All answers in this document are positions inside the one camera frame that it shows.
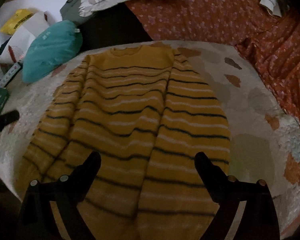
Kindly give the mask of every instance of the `teal bag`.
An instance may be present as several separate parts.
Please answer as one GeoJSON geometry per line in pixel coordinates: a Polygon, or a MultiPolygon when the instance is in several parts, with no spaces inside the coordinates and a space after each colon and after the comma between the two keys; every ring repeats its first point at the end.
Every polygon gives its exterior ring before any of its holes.
{"type": "Polygon", "coordinates": [[[22,80],[36,82],[59,65],[74,58],[82,46],[76,25],[61,21],[43,31],[30,45],[23,61],[22,80]]]}

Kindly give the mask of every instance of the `brown patch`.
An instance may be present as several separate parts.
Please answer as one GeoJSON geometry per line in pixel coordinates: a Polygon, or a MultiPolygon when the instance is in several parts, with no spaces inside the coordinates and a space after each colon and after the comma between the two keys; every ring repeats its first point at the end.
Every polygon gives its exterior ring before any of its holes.
{"type": "Polygon", "coordinates": [[[228,80],[231,84],[233,84],[235,87],[237,87],[237,88],[241,87],[241,86],[240,86],[240,83],[241,83],[240,78],[238,78],[238,77],[236,77],[236,76],[234,76],[234,75],[227,75],[227,74],[225,74],[225,77],[226,77],[227,80],[228,80]]]}
{"type": "Polygon", "coordinates": [[[232,67],[235,67],[239,70],[242,70],[242,67],[240,67],[232,58],[225,57],[225,63],[229,64],[232,67]]]}
{"type": "Polygon", "coordinates": [[[200,56],[201,55],[201,51],[196,50],[196,49],[178,48],[178,50],[185,57],[195,57],[195,56],[200,56]]]}
{"type": "Polygon", "coordinates": [[[284,177],[292,185],[296,183],[300,184],[300,162],[297,163],[291,153],[288,155],[286,168],[284,170],[284,177]]]}
{"type": "Polygon", "coordinates": [[[66,68],[66,66],[67,64],[62,64],[60,67],[56,68],[54,71],[52,71],[51,77],[54,77],[55,75],[59,74],[66,68]]]}
{"type": "Polygon", "coordinates": [[[17,122],[13,122],[12,124],[10,124],[9,130],[8,130],[8,134],[12,133],[13,128],[15,127],[16,123],[17,123],[17,122]]]}
{"type": "Polygon", "coordinates": [[[171,48],[170,45],[164,44],[162,41],[158,41],[150,44],[151,47],[159,47],[159,48],[171,48]]]}
{"type": "Polygon", "coordinates": [[[272,130],[277,130],[280,127],[280,121],[276,116],[272,117],[271,115],[266,113],[265,120],[271,126],[272,130]]]}

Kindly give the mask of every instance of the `orange floral fabric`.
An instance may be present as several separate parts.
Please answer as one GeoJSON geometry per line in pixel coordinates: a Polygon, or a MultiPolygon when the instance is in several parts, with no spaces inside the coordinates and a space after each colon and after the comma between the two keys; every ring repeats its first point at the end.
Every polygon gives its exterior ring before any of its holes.
{"type": "Polygon", "coordinates": [[[259,0],[131,0],[126,5],[155,41],[235,45],[278,21],[259,0]]]}
{"type": "Polygon", "coordinates": [[[300,15],[292,9],[278,24],[236,46],[258,71],[280,106],[300,119],[300,15]]]}

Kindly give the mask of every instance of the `remote control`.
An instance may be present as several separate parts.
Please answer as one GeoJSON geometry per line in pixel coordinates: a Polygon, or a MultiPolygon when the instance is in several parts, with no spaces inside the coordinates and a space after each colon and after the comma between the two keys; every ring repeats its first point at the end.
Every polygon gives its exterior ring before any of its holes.
{"type": "Polygon", "coordinates": [[[15,63],[0,80],[0,88],[4,88],[20,69],[21,65],[18,62],[15,63]]]}

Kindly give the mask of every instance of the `floor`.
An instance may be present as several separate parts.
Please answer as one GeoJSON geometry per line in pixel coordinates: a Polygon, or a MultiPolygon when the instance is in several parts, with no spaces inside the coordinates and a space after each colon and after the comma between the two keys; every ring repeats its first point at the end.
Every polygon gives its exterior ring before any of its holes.
{"type": "Polygon", "coordinates": [[[20,207],[20,201],[5,186],[0,185],[0,239],[15,239],[20,207]]]}

